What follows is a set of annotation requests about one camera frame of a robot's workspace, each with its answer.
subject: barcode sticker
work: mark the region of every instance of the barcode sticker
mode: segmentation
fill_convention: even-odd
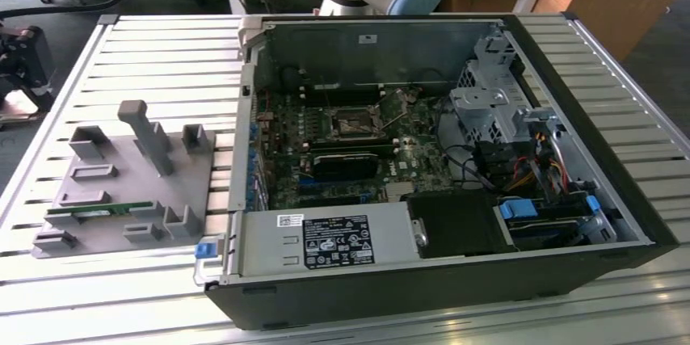
[[[305,220],[303,214],[279,214],[278,215],[278,227],[286,226],[302,226]]]

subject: motherboard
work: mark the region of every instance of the motherboard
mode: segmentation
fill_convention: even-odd
[[[441,98],[415,86],[265,91],[255,101],[269,208],[397,202],[453,186],[435,138]]]

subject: blue latch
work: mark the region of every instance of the blue latch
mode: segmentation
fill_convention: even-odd
[[[503,220],[510,218],[537,217],[537,208],[531,200],[507,200],[499,207]]]
[[[586,204],[590,205],[590,209],[594,213],[602,210],[602,205],[600,204],[600,200],[596,196],[586,197]]]
[[[194,249],[197,259],[213,259],[218,256],[218,244],[214,242],[201,242]]]

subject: floor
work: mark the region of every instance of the floor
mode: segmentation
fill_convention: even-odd
[[[54,0],[58,4],[70,0]],[[249,1],[250,11],[261,12],[261,3]],[[318,0],[278,0],[282,12],[310,12]],[[40,6],[38,0],[0,0],[0,9]],[[110,14],[219,14],[227,13],[226,0],[126,0]],[[8,27],[30,24],[46,30],[54,51],[56,73],[52,86],[58,90],[70,75],[71,66],[82,52],[88,35],[99,19],[96,14],[38,15],[7,21]],[[690,134],[690,0],[676,0],[670,13],[664,15],[642,39],[624,66],[637,79],[669,117]],[[3,191],[39,123],[6,127],[0,131],[0,192]]]

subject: metal sheet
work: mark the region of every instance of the metal sheet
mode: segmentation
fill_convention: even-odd
[[[84,81],[83,90],[170,89],[189,86],[239,86],[239,73],[90,78]]]
[[[167,52],[100,53],[98,64],[151,64],[158,62],[231,61],[238,50],[178,50]]]
[[[156,50],[209,50],[214,48],[239,48],[238,40],[159,40]],[[135,53],[151,51],[151,43],[140,40],[122,40],[106,43],[102,53]]]
[[[231,100],[238,85],[238,62],[230,61],[219,68],[218,63],[210,65],[209,61],[201,60],[183,65],[186,69],[182,70],[172,69],[180,64],[102,68],[94,65],[96,56],[92,52],[206,50],[205,40],[215,41],[213,48],[234,48],[237,30],[199,27],[218,26],[230,19],[237,18],[229,15],[209,18],[199,15],[132,16],[120,18],[138,22],[130,27],[122,24],[114,32],[99,27],[102,31],[63,90],[62,95],[70,98],[64,98],[44,123],[31,146],[31,157],[20,166],[15,176],[19,178],[14,178],[10,188],[16,191],[11,195],[6,193],[0,199],[0,208],[7,205],[10,210],[0,229],[3,343],[581,345],[682,343],[689,338],[690,178],[678,178],[688,172],[689,161],[677,160],[685,153],[678,142],[672,142],[668,132],[657,128],[660,118],[645,113],[648,108],[640,105],[644,99],[633,100],[632,97],[640,95],[628,98],[620,90],[610,93],[621,99],[589,99],[584,101],[584,107],[600,128],[606,129],[605,136],[632,173],[645,179],[640,182],[641,187],[684,245],[640,268],[608,274],[568,296],[331,322],[289,330],[246,332],[233,326],[202,297],[201,288],[194,286],[193,247],[36,261],[24,249],[31,247],[35,223],[42,220],[48,206],[40,199],[51,196],[59,182],[55,178],[67,166],[64,158],[71,156],[66,142],[55,140],[66,139],[78,124],[99,124],[108,133],[126,132],[127,127],[112,117],[116,101],[99,101],[99,98],[116,98],[120,91],[122,95],[162,95],[150,105],[150,111],[167,131],[175,131],[190,122],[203,122],[222,131],[207,207],[207,233],[222,229],[227,219],[235,109]],[[211,22],[189,23],[205,20]],[[140,30],[152,28],[159,21],[174,22],[167,24],[170,30]],[[540,44],[584,43],[560,15],[531,16],[523,22]],[[612,86],[621,90],[636,88],[620,82],[602,61],[597,63],[592,57],[570,56],[560,60],[562,64],[556,68],[574,91],[608,90]],[[195,73],[179,75],[180,71]],[[179,101],[195,89],[205,90],[209,99],[218,101],[187,104]]]

